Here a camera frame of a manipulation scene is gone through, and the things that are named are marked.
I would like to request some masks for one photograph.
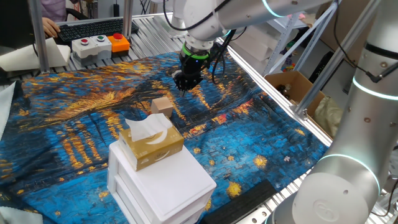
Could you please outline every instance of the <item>control box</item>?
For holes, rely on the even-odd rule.
[[[112,43],[105,35],[90,37],[90,39],[98,46],[97,60],[112,57]]]
[[[91,38],[72,41],[73,57],[84,67],[97,63],[98,45]]]
[[[130,42],[122,34],[113,34],[108,39],[112,43],[112,57],[129,55]]]

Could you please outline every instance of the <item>wooden block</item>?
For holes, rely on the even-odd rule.
[[[165,96],[152,100],[152,105],[150,106],[152,113],[163,113],[166,117],[170,118],[173,113],[173,104]]]

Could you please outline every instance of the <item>table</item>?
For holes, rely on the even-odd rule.
[[[50,68],[52,72],[64,72],[71,70],[80,70],[84,68],[96,68],[107,65],[113,65],[115,63],[126,62],[131,60],[136,60],[139,58],[145,58],[150,56],[155,56],[159,54],[165,54],[167,52],[179,51],[182,48],[184,43],[184,38],[179,39],[170,39],[166,33],[159,32],[156,24],[154,22],[154,16],[158,16],[161,14],[150,14],[143,16],[133,16],[132,19],[136,23],[137,26],[140,27],[138,33],[132,35],[132,45],[129,49],[129,55],[125,57],[118,58],[110,58],[106,60],[102,60],[100,63],[96,63],[94,65],[89,65],[87,67],[81,67],[73,58],[70,56],[70,62],[66,67],[54,67]],[[98,22],[106,19],[95,19],[90,21],[76,21],[76,22],[61,22],[59,25],[68,24],[70,26],[74,24],[83,24],[87,22]],[[331,144],[331,139],[324,134],[313,122],[309,120],[301,119],[297,116],[291,109],[291,103],[284,98],[271,84],[263,79],[262,75],[255,71],[247,62],[245,62],[231,47],[228,47],[228,50],[231,56],[235,59],[235,61],[241,66],[250,76],[251,78],[264,90],[269,96],[271,96],[276,103],[293,119],[297,120],[301,125],[306,127],[309,131],[311,131],[316,137],[321,140],[323,144],[329,146]],[[13,80],[23,80],[26,78],[33,77],[33,73],[28,73],[19,77],[14,77]],[[0,86],[0,91],[5,89],[7,86]],[[260,209],[265,209],[266,217],[271,214],[271,212],[280,204],[285,198],[296,192],[304,178],[309,174],[310,170],[289,184],[288,187],[283,189],[280,193],[275,194],[272,198],[264,202],[260,205]],[[385,211],[375,206],[374,209],[377,213],[384,213]],[[370,215],[366,224],[382,224],[387,223],[392,217],[392,214],[389,214],[388,217],[377,217],[373,214]]]

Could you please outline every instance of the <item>keyboard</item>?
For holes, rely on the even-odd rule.
[[[91,22],[81,25],[62,25],[60,26],[61,32],[58,36],[64,42],[71,42],[76,39],[84,37],[92,37],[96,35],[107,35],[111,36],[115,33],[122,32],[123,29],[123,19],[112,19],[101,22]],[[131,33],[138,32],[139,28],[134,22],[131,23]]]

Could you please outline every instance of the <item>person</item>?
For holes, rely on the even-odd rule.
[[[79,0],[69,0],[76,4]],[[56,22],[63,22],[67,19],[67,4],[65,0],[41,0],[43,28],[46,37],[58,37],[61,31]]]

